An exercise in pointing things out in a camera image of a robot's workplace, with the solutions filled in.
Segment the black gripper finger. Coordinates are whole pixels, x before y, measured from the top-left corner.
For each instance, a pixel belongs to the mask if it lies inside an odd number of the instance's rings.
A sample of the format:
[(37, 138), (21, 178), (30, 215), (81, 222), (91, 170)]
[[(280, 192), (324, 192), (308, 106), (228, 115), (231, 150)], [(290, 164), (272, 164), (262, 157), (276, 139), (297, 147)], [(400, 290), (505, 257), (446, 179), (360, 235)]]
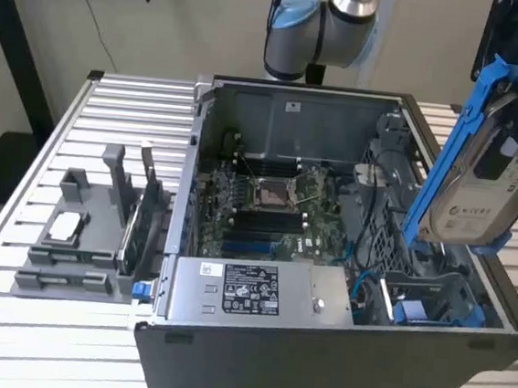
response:
[(511, 95), (511, 100), (497, 112), (487, 148), (474, 166), (474, 174), (479, 179), (498, 179), (514, 155), (514, 146), (509, 144), (509, 149), (504, 151), (502, 148), (518, 129), (518, 67), (509, 74), (509, 79), (513, 89), (506, 93)]

